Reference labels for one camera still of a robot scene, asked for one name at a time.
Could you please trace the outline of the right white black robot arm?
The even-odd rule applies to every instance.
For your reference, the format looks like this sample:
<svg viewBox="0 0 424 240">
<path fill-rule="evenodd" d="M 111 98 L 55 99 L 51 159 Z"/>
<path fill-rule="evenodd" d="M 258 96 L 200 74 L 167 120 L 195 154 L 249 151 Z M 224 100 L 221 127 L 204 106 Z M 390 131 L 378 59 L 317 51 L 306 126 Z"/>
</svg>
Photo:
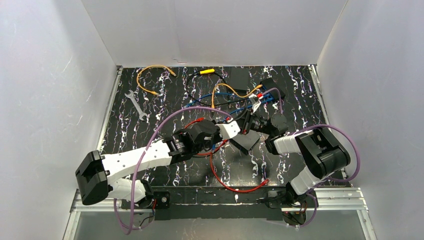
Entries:
<svg viewBox="0 0 424 240">
<path fill-rule="evenodd" d="M 306 194 L 318 183 L 336 171 L 346 167 L 351 157 L 346 148 L 323 124 L 309 130 L 286 134 L 287 119 L 282 113 L 275 113 L 266 119 L 244 110 L 235 118 L 241 133 L 255 131 L 266 134 L 265 146 L 273 155 L 300 153 L 305 162 L 304 169 L 286 184 L 287 195 L 295 198 Z"/>
</svg>

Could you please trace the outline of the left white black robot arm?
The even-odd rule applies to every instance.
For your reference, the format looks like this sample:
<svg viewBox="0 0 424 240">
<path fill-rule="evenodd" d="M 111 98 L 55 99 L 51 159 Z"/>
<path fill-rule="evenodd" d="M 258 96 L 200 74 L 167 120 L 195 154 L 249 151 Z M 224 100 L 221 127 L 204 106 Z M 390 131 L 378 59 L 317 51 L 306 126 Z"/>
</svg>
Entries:
<svg viewBox="0 0 424 240">
<path fill-rule="evenodd" d="M 107 198 L 140 204 L 151 199 L 153 190 L 147 181 L 132 181 L 126 176 L 190 160 L 222 139 L 215 122 L 202 120 L 152 143 L 149 148 L 104 155 L 98 150 L 90 151 L 75 171 L 82 204 L 90 206 Z"/>
</svg>

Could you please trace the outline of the black pad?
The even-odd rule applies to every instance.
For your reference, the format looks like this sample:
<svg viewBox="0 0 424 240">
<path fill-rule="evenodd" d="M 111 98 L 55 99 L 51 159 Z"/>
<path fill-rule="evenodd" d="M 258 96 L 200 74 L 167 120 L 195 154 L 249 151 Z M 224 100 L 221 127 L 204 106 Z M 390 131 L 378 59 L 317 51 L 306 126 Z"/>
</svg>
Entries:
<svg viewBox="0 0 424 240">
<path fill-rule="evenodd" d="M 244 155 L 248 155 L 249 151 L 260 140 L 260 135 L 256 131 L 249 131 L 247 134 L 238 134 L 231 138 L 229 142 L 234 145 Z"/>
</svg>

